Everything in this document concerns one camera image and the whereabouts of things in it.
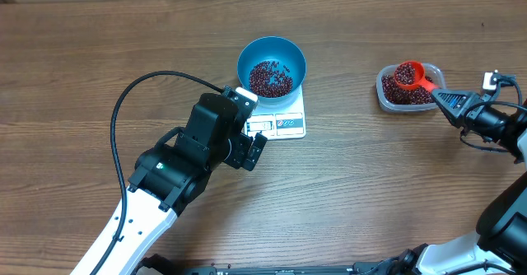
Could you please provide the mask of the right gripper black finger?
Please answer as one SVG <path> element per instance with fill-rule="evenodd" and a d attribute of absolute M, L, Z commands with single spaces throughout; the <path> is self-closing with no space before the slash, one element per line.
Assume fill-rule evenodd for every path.
<path fill-rule="evenodd" d="M 463 120 L 462 120 L 463 102 L 459 102 L 459 101 L 445 102 L 443 100 L 437 100 L 436 104 L 452 126 L 456 128 L 461 127 L 463 123 Z"/>
<path fill-rule="evenodd" d="M 435 89 L 431 98 L 441 110 L 466 110 L 480 101 L 480 95 L 473 91 Z"/>

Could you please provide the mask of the orange measuring scoop blue handle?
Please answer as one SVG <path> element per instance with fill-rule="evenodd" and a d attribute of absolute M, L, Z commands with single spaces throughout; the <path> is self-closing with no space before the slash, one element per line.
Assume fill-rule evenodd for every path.
<path fill-rule="evenodd" d="M 433 103 L 432 93 L 440 90 L 440 86 L 427 78 L 422 63 L 406 61 L 394 70 L 394 84 L 400 93 L 400 99 L 410 105 Z"/>

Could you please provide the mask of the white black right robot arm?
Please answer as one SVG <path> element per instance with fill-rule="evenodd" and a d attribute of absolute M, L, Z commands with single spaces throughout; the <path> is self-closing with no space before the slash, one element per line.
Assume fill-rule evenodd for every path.
<path fill-rule="evenodd" d="M 526 105 L 496 101 L 471 91 L 435 89 L 432 99 L 449 122 L 516 163 L 526 162 Z M 391 274 L 525 274 L 526 175 L 522 175 L 483 211 L 476 229 L 440 245 L 406 250 L 393 262 Z"/>

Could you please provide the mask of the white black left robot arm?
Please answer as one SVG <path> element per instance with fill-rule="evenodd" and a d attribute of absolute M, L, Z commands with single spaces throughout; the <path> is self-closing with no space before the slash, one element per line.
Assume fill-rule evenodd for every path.
<path fill-rule="evenodd" d="M 186 126 L 171 129 L 137 159 L 124 197 L 73 272 L 132 273 L 221 163 L 252 171 L 267 139 L 242 130 L 257 104 L 241 88 L 201 95 Z"/>

